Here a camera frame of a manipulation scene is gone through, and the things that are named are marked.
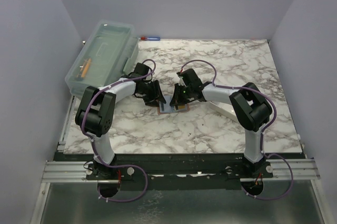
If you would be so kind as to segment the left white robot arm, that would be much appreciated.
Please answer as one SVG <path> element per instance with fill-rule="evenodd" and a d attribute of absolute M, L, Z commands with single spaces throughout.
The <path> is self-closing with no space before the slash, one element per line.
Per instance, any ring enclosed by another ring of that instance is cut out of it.
<path fill-rule="evenodd" d="M 123 75 L 119 80 L 103 87 L 89 86 L 85 89 L 78 107 L 75 123 L 91 142 L 94 160 L 100 163 L 99 174 L 112 179 L 117 172 L 113 162 L 115 153 L 111 147 L 108 131 L 113 122 L 115 105 L 122 99 L 134 96 L 150 107 L 166 103 L 160 84 L 153 79 L 153 68 L 144 62 L 137 63 L 133 72 Z"/>

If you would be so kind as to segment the gold credit card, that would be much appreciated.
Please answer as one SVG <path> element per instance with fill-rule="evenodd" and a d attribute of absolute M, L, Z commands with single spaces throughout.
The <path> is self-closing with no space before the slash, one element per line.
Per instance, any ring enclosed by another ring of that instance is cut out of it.
<path fill-rule="evenodd" d="M 189 109 L 188 104 L 174 106 L 174 110 L 177 113 L 180 113 L 180 112 L 183 112 L 183 111 L 188 111 L 188 109 Z"/>

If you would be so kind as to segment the tan leather card holder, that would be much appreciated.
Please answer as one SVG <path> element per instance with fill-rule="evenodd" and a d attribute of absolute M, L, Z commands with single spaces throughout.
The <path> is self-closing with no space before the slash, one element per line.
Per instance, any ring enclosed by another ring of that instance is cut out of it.
<path fill-rule="evenodd" d="M 158 107 L 159 115 L 176 114 L 176 113 L 177 112 L 173 110 L 173 106 L 170 106 L 168 101 L 166 102 L 166 104 L 159 102 L 159 107 Z"/>

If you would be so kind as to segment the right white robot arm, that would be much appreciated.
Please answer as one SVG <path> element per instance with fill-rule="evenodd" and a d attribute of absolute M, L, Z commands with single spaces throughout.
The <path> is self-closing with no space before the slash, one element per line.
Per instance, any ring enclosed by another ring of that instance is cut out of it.
<path fill-rule="evenodd" d="M 193 101 L 217 102 L 233 107 L 239 124 L 245 129 L 243 173 L 250 178 L 261 172 L 262 128 L 272 114 L 272 106 L 254 83 L 239 87 L 226 87 L 202 82 L 193 69 L 177 73 L 180 82 L 174 85 L 171 106 L 182 106 Z"/>

